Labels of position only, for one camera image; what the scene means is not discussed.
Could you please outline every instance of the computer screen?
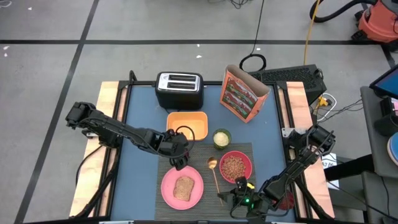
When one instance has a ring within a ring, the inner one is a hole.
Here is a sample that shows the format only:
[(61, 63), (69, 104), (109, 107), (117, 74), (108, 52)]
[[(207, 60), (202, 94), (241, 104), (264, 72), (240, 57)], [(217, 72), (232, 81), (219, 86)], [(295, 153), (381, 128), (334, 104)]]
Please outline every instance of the computer screen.
[(377, 94), (398, 99), (398, 65), (370, 84)]

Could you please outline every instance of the toaster slot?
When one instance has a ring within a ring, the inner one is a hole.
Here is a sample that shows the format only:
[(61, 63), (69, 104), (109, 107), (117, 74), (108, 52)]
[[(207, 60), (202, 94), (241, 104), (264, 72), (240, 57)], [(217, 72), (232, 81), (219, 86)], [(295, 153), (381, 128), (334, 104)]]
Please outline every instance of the toaster slot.
[(195, 82), (196, 79), (196, 76), (193, 75), (169, 75), (169, 80), (172, 81)]
[(195, 84), (192, 84), (192, 83), (174, 83), (174, 82), (169, 82), (169, 83), (167, 84), (167, 88), (183, 89), (183, 90), (194, 90), (194, 89), (195, 89)]

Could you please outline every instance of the spoon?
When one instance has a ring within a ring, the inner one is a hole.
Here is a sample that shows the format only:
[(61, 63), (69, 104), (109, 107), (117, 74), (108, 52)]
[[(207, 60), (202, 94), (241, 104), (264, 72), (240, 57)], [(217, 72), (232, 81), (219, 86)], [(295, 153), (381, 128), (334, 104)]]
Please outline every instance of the spoon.
[(214, 172), (214, 168), (217, 166), (217, 159), (214, 157), (210, 157), (207, 160), (207, 164), (209, 165), (209, 168), (213, 171), (214, 175), (214, 180), (216, 181), (216, 187), (217, 187), (217, 193), (220, 193), (220, 189), (218, 188), (218, 182), (217, 182), (217, 177), (216, 173)]

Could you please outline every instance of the bread slice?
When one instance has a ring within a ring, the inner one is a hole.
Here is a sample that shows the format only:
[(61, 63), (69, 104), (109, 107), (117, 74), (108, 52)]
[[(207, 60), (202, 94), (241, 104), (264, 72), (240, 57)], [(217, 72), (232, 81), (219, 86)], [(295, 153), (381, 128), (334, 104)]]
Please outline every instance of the bread slice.
[(174, 187), (174, 197), (189, 202), (194, 185), (195, 181), (190, 177), (184, 176), (178, 178)]

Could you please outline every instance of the vacuum cleaner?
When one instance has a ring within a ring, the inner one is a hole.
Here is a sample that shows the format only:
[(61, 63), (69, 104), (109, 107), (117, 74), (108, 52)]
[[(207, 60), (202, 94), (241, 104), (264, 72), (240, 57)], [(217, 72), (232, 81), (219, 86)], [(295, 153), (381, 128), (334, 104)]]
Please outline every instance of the vacuum cleaner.
[[(351, 38), (380, 42), (386, 44), (390, 51), (396, 51), (398, 49), (398, 0), (352, 0), (329, 16), (315, 16), (314, 22), (329, 21), (359, 3), (371, 6), (355, 14), (359, 31), (355, 32)], [(317, 2), (311, 7), (311, 19), (316, 6)]]

